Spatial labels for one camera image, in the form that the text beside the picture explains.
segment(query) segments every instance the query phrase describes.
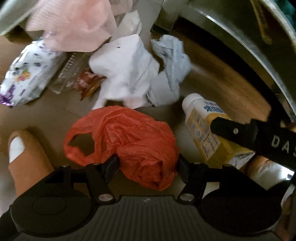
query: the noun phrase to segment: ribbed gray panel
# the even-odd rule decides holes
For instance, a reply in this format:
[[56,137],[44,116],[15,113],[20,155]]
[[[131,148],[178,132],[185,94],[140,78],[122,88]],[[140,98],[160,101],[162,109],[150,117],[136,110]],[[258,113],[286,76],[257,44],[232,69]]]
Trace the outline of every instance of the ribbed gray panel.
[[181,205],[171,196],[123,196],[101,206],[81,229],[60,237],[38,238],[20,234],[14,241],[280,241],[274,234],[235,237],[208,225],[195,207]]

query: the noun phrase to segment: red plastic bag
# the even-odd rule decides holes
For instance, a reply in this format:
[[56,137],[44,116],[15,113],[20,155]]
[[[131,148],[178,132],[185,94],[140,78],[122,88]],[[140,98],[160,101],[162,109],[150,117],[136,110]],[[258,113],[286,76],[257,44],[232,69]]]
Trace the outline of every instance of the red plastic bag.
[[[95,141],[89,156],[69,146],[76,135],[86,133]],[[64,151],[82,166],[104,163],[116,153],[123,174],[146,188],[164,190],[176,176],[178,148],[168,124],[125,107],[99,108],[79,119],[66,135]]]

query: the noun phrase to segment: snack wrapper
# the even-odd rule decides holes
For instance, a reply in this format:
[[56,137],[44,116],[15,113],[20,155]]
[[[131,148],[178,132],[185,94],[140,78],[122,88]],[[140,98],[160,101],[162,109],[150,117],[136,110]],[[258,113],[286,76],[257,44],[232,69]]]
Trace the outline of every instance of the snack wrapper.
[[0,103],[14,107],[38,98],[66,57],[65,52],[48,48],[43,39],[33,41],[6,72],[0,86]]

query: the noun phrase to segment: crumpled tissue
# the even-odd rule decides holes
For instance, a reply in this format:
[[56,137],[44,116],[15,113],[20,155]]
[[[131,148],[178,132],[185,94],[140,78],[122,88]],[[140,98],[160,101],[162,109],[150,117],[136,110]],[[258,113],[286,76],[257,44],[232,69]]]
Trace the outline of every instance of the crumpled tissue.
[[191,70],[188,55],[183,51],[183,42],[171,35],[163,35],[159,41],[151,40],[152,49],[162,58],[165,69],[151,82],[148,99],[155,106],[172,104],[180,97],[179,84]]
[[104,107],[107,100],[123,101],[135,109],[148,104],[147,92],[157,76],[159,63],[134,34],[104,44],[89,59],[93,73],[106,76],[94,109]]

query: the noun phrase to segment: clear plastic wrapper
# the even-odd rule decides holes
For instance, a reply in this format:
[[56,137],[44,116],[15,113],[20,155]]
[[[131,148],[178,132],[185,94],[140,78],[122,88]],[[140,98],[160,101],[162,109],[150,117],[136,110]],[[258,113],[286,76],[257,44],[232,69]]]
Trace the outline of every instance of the clear plastic wrapper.
[[0,103],[14,107],[38,98],[66,59],[52,51],[43,39],[26,46],[13,61],[0,86]]
[[74,52],[61,70],[58,77],[49,84],[49,89],[60,94],[63,90],[72,88],[80,73],[88,67],[92,53]]

